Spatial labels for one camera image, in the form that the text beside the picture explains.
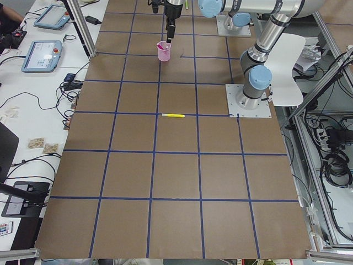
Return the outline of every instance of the white table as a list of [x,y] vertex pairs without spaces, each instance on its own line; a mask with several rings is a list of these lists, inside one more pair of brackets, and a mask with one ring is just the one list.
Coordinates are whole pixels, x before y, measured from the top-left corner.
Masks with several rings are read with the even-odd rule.
[[[106,5],[109,0],[100,0],[99,3],[88,5],[82,8],[84,15],[91,15],[99,20],[103,20]],[[50,4],[58,4],[53,0],[36,0],[30,12],[34,12],[42,7]],[[68,41],[63,44],[63,52],[58,67],[52,73],[22,73],[21,65],[23,59],[9,60],[0,66],[0,105],[11,96],[21,92],[29,92],[39,97],[40,104],[43,108],[53,107],[56,102],[56,89],[63,81],[67,73],[76,73],[83,65],[88,62],[88,58],[82,48],[73,24],[66,24],[61,30],[41,29],[33,26],[35,19],[28,19],[25,30],[28,32],[25,39],[20,45],[19,50],[11,50],[6,55],[0,56],[0,61],[10,56],[26,55],[30,44],[33,40],[61,40],[65,34],[73,34],[77,37],[75,41]],[[96,42],[100,25],[88,24],[89,31],[93,41]],[[76,79],[84,80],[88,65],[82,69]],[[71,103],[64,99],[60,102],[59,110],[63,113],[70,109]],[[19,115],[17,118],[7,118],[4,124],[11,129],[19,138],[19,146],[14,158],[14,162],[18,163],[22,159],[31,159],[42,155],[42,149],[28,149],[28,139],[44,137],[46,142],[60,144],[61,150],[66,142],[67,131],[63,130],[62,116],[56,109],[41,110],[38,107],[37,99],[28,94],[20,95],[11,99],[3,108],[0,114],[11,107],[19,107]],[[58,168],[60,160],[55,157],[44,158],[50,162],[55,169]],[[11,177],[23,176],[45,176],[54,177],[53,170],[43,162],[33,161],[27,165],[19,167]],[[18,180],[49,182],[41,178],[27,179],[9,179],[6,184],[13,185]],[[6,201],[7,196],[0,193],[0,200]],[[0,203],[0,211],[2,212],[5,204]],[[45,208],[43,208],[40,217],[43,217]],[[10,250],[15,234],[17,232],[20,218],[4,218],[0,216],[0,224],[4,222],[13,222],[13,232],[9,235],[0,237],[0,251]]]
[[[84,16],[90,15],[102,21],[108,1],[109,0],[100,0],[100,2],[98,3],[90,4],[86,7],[83,7],[81,9],[83,15]],[[37,0],[33,4],[32,8],[30,9],[30,12],[35,13],[36,10],[43,7],[47,7],[51,4],[53,4],[53,1],[51,0]],[[38,17],[37,15],[28,14],[26,15],[25,19],[37,18],[37,17]],[[72,23],[65,24],[61,30],[51,30],[51,29],[38,28],[33,26],[34,21],[35,19],[28,19],[26,21],[27,25],[24,26],[24,30],[27,31],[27,35],[22,41],[19,49],[11,50],[8,54],[2,55],[0,60],[3,60],[10,56],[18,56],[18,55],[25,56],[28,52],[28,49],[32,41],[34,40],[59,40],[63,44],[63,49],[62,49],[61,58],[57,65],[58,67],[81,68],[88,62],[88,58],[83,50],[81,41]],[[100,24],[93,25],[91,23],[87,23],[87,26],[93,41],[96,42],[99,34]],[[76,36],[77,38],[75,40],[67,40],[63,42],[63,38],[65,37],[65,34],[67,35],[71,34]],[[22,65],[23,61],[14,60],[6,63]]]

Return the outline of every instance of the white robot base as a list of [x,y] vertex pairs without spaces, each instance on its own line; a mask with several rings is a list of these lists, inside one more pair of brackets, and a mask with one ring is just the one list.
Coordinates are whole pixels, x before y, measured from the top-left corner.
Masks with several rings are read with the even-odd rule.
[[272,118],[269,102],[260,101],[258,107],[253,110],[246,110],[239,106],[236,100],[238,91],[243,89],[243,84],[226,84],[228,112],[230,118]]
[[217,15],[217,29],[218,36],[226,37],[251,37],[251,32],[249,26],[243,26],[238,30],[228,30],[224,27],[224,21],[226,21],[228,15]]

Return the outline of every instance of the yellow marker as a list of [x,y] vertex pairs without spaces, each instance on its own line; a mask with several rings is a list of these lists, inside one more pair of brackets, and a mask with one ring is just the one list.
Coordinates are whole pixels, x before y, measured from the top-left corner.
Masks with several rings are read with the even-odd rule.
[[171,113],[162,113],[163,117],[173,117],[173,118],[184,118],[184,114],[171,114]]

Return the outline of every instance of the person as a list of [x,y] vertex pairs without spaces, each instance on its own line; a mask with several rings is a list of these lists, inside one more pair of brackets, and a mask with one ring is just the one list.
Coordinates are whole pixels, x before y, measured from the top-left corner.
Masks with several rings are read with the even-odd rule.
[[0,3],[0,34],[5,36],[18,29],[23,17],[15,10]]

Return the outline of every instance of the pink cup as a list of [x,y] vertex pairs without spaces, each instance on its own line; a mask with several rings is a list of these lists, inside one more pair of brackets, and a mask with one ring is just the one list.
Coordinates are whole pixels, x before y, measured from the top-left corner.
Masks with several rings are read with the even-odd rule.
[[158,59],[162,62],[167,62],[170,60],[170,48],[172,47],[171,43],[166,41],[160,41],[157,43],[158,49]]

